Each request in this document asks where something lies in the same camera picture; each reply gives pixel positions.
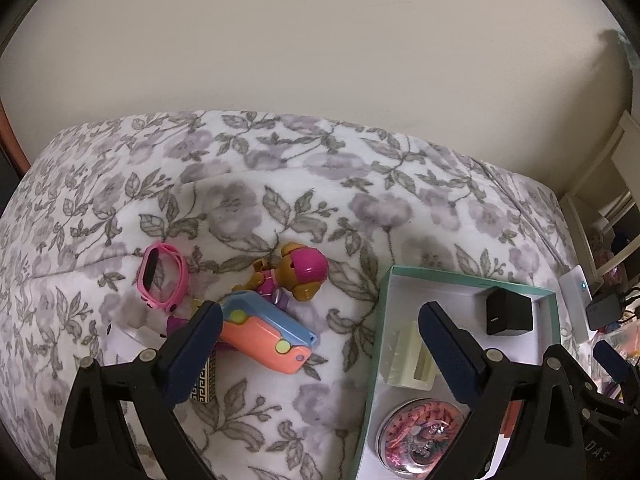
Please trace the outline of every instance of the toy dog head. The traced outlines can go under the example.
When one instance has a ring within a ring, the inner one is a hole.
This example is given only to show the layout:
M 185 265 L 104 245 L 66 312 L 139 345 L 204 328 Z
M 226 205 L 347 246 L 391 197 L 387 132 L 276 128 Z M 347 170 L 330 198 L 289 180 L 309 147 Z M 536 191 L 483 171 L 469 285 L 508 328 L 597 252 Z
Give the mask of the toy dog head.
M 318 249 L 289 242 L 282 248 L 278 280 L 298 301 L 311 300 L 329 275 L 329 262 Z

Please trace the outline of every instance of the wall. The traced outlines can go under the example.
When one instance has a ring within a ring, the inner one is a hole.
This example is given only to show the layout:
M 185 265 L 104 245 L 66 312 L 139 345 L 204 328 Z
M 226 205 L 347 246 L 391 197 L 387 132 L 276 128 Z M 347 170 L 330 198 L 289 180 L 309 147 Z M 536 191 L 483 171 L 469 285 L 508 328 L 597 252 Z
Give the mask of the wall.
M 630 95 L 600 0 L 40 0 L 0 59 L 33 160 L 61 128 L 155 110 L 324 116 L 554 189 Z

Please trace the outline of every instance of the pink fitness band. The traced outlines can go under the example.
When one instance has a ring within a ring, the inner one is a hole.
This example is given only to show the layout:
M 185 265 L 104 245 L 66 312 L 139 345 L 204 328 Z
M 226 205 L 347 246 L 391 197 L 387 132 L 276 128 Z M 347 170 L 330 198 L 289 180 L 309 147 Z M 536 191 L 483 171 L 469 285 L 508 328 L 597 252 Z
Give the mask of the pink fitness band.
M 169 255 L 178 267 L 178 285 L 172 292 L 171 297 L 166 301 L 156 300 L 150 293 L 151 284 L 153 283 L 154 274 L 156 273 L 156 266 L 158 265 L 158 258 L 161 253 Z M 187 267 L 187 261 L 178 249 L 164 242 L 156 242 L 146 248 L 145 255 L 142 257 L 140 270 L 138 271 L 136 286 L 142 295 L 142 299 L 146 301 L 148 306 L 173 312 L 187 293 L 188 285 L 189 269 Z

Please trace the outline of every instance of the pink helmet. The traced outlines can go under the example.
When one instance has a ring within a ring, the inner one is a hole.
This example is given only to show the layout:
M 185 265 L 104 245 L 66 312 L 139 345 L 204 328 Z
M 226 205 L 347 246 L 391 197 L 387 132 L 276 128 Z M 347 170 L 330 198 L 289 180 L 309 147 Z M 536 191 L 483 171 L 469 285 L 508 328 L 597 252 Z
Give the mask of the pink helmet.
M 329 276 L 329 262 L 313 247 L 300 247 L 290 253 L 296 278 L 300 283 L 324 282 Z

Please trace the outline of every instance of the floral blanket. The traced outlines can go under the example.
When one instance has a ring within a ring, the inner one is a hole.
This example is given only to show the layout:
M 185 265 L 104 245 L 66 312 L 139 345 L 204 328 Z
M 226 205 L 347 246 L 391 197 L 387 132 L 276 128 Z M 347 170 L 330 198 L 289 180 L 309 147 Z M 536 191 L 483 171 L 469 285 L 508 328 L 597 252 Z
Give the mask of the floral blanket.
M 104 359 L 118 309 L 142 325 L 143 250 L 170 241 L 190 293 L 217 299 L 290 240 L 330 261 L 293 315 L 319 335 L 299 373 L 219 354 L 216 399 L 175 415 L 219 479 L 347 478 L 360 432 L 378 283 L 394 263 L 558 290 L 575 265 L 556 197 L 423 140 L 256 112 L 131 116 L 60 132 L 0 220 L 0 418 L 52 478 L 79 360 Z M 156 274 L 156 285 L 164 276 Z M 561 305 L 563 341 L 572 345 Z M 161 478 L 132 406 L 126 419 Z

